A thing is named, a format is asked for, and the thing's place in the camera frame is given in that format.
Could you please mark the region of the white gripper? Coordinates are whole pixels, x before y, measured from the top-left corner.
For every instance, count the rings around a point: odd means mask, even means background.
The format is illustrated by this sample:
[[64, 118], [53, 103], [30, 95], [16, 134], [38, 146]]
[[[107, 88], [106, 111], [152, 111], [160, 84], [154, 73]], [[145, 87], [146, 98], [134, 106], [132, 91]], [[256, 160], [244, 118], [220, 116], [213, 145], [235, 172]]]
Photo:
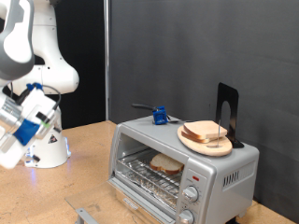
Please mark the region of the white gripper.
[[[0, 105], [0, 165], [13, 169], [36, 141], [43, 139], [57, 120], [56, 103], [41, 89], [33, 88], [21, 105], [1, 95]], [[60, 133], [62, 129], [53, 127]], [[40, 158], [32, 156], [36, 162]]]

